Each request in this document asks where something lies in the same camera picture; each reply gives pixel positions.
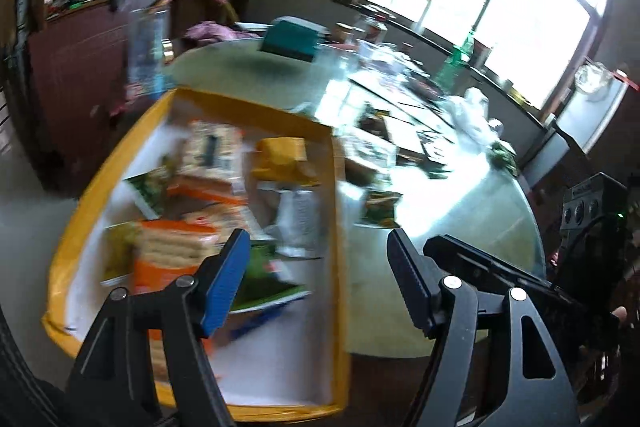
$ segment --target window sill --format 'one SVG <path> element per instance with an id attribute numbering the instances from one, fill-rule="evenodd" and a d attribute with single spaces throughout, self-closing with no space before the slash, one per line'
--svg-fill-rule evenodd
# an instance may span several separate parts
<path id="1" fill-rule="evenodd" d="M 339 4 L 341 6 L 344 6 L 346 8 L 351 8 L 353 10 L 362 12 L 360 7 L 357 6 L 356 4 L 348 3 L 348 2 L 345 2 L 343 0 L 331 0 L 331 1 L 336 3 L 336 4 Z M 424 35 L 420 35 L 420 34 L 414 32 L 414 31 L 412 31 L 410 28 L 407 28 L 406 26 L 403 26 L 403 25 L 401 25 L 400 23 L 398 23 L 396 21 L 393 21 L 393 20 L 386 21 L 385 24 L 387 24 L 387 25 L 389 25 L 389 26 L 391 26 L 393 28 L 396 28 L 396 29 L 400 30 L 401 32 L 404 32 L 407 35 L 411 35 L 413 38 L 418 39 L 419 41 L 424 42 L 425 44 L 427 44 L 428 46 L 430 46 L 434 50 L 439 51 L 440 53 L 443 53 L 446 57 L 448 57 L 451 54 L 450 50 L 448 50 L 445 47 L 437 44 L 436 42 L 432 41 L 431 39 L 428 39 Z M 516 105 L 516 107 L 519 108 L 519 110 L 521 110 L 524 114 L 526 114 L 527 118 L 529 118 L 530 121 L 532 121 L 535 125 L 540 127 L 540 129 L 544 129 L 544 125 L 542 125 L 534 115 L 532 115 L 529 111 L 527 111 L 524 107 L 522 107 L 514 98 L 512 98 L 506 92 L 504 92 L 502 90 L 502 88 L 500 86 L 498 86 L 498 84 L 496 84 L 487 75 L 485 75 L 484 73 L 481 73 L 481 71 L 476 70 L 475 68 L 473 68 L 473 67 L 471 67 L 469 65 L 467 65 L 466 68 L 467 68 L 467 70 L 469 70 L 469 73 L 471 74 L 472 78 L 474 78 L 475 80 L 477 80 L 478 82 L 480 82 L 482 84 L 486 84 L 487 86 L 491 86 L 493 89 L 498 90 L 506 99 L 508 99 L 511 103 L 513 103 L 513 105 Z"/>

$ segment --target round table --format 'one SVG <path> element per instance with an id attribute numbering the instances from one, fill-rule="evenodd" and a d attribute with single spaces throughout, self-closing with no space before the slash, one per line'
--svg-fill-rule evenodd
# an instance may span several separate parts
<path id="1" fill-rule="evenodd" d="M 262 52 L 260 42 L 247 39 L 190 50 L 169 70 L 176 83 L 196 89 L 287 110 L 304 103 L 307 114 L 332 126 L 354 124 L 366 102 L 381 108 L 386 104 L 392 116 L 411 121 L 398 104 L 349 80 L 357 62 L 349 54 L 322 46 L 308 63 Z M 492 168 L 468 137 L 457 133 L 457 138 L 453 172 L 445 180 L 431 180 L 415 166 L 393 169 L 392 190 L 403 194 L 396 221 L 419 251 L 427 238 L 449 234 L 543 277 L 540 234 L 517 181 Z M 412 325 L 386 260 L 389 230 L 357 224 L 364 190 L 347 182 L 338 187 L 349 277 L 348 351 L 391 358 L 428 356 L 433 341 Z"/>

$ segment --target yellow box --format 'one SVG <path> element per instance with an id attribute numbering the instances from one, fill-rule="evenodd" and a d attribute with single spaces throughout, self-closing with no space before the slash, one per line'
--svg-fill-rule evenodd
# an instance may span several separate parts
<path id="1" fill-rule="evenodd" d="M 108 224 L 108 219 L 113 218 L 113 209 L 119 201 L 116 195 L 122 194 L 124 190 L 122 185 L 126 185 L 122 180 L 132 175 L 128 171 L 136 166 L 148 168 L 146 164 L 149 164 L 152 167 L 155 161 L 147 160 L 145 151 L 155 150 L 154 144 L 164 144 L 169 140 L 171 128 L 177 128 L 174 120 L 187 116 L 236 124 L 241 128 L 259 130 L 270 136 L 303 137 L 309 145 L 310 160 L 318 171 L 328 221 L 326 223 L 328 232 L 326 257 L 322 265 L 318 265 L 322 268 L 313 269 L 315 270 L 314 281 L 318 286 L 314 288 L 314 294 L 318 297 L 316 304 L 311 308 L 312 311 L 305 311 L 305 317 L 309 322 L 313 322 L 316 318 L 318 322 L 314 327 L 316 327 L 315 331 L 319 331 L 321 340 L 318 341 L 319 347 L 314 345 L 314 353 L 316 351 L 328 353 L 327 367 L 320 369 L 322 375 L 318 375 L 317 360 L 312 361 L 312 365 L 306 369 L 310 373 L 309 378 L 321 378 L 326 381 L 326 385 L 322 388 L 324 391 L 322 389 L 318 391 L 318 396 L 324 398 L 311 401 L 303 399 L 300 403 L 293 400 L 294 403 L 270 405 L 252 397 L 250 404 L 229 404 L 233 418 L 236 421 L 302 421 L 331 415 L 344 409 L 348 399 L 350 361 L 345 351 L 346 277 L 336 199 L 336 181 L 344 178 L 344 165 L 340 156 L 334 151 L 330 127 L 256 103 L 180 87 L 166 93 L 146 111 L 95 175 L 82 195 L 78 208 L 60 240 L 50 266 L 49 299 L 47 312 L 42 318 L 47 334 L 70 356 L 77 355 L 81 346 L 79 337 L 84 338 L 83 335 L 86 334 L 86 331 L 84 333 L 81 331 L 88 329 L 87 324 L 90 325 L 93 321 L 95 313 L 106 296 L 106 293 L 101 295 L 100 292 L 103 290 L 94 287 L 99 286 L 97 273 L 101 266 L 100 250 L 95 245 L 101 241 L 99 237 L 102 235 L 104 225 Z M 166 129 L 166 135 L 162 134 L 163 129 Z M 299 261 L 297 263 L 317 262 Z M 91 304 L 85 304 L 85 299 L 86 302 L 94 303 L 97 308 L 87 311 L 86 308 Z M 311 316 L 313 313 L 326 313 L 329 318 Z M 316 342 L 316 339 L 304 341 L 301 339 L 301 342 L 311 344 Z M 297 371 L 294 367 L 289 371 L 289 376 L 293 380 L 304 378 L 304 375 L 300 377 L 297 373 L 294 376 L 294 369 Z M 242 370 L 251 371 L 252 366 L 243 366 Z M 271 376 L 276 376 L 279 380 L 290 380 L 282 379 L 280 375 Z M 225 375 L 222 375 L 220 382 L 223 396 L 225 378 Z M 290 386 L 300 387 L 300 382 L 292 381 Z M 156 390 L 162 404 L 175 406 L 171 388 L 167 384 L 156 382 Z"/>

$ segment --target metal rivet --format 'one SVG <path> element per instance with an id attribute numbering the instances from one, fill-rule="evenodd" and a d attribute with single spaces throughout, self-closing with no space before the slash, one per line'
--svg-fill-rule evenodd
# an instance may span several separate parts
<path id="1" fill-rule="evenodd" d="M 111 293 L 109 294 L 109 298 L 112 301 L 122 301 L 126 296 L 127 296 L 126 288 L 116 288 L 114 290 L 111 290 Z"/>
<path id="2" fill-rule="evenodd" d="M 180 275 L 178 279 L 175 280 L 175 285 L 178 288 L 188 288 L 195 282 L 195 279 L 191 275 Z"/>
<path id="3" fill-rule="evenodd" d="M 462 286 L 462 280 L 455 275 L 447 275 L 442 282 L 447 288 L 451 288 L 452 290 L 456 290 Z"/>
<path id="4" fill-rule="evenodd" d="M 509 290 L 511 297 L 513 297 L 516 301 L 526 301 L 527 300 L 527 292 L 522 288 L 511 288 Z"/>

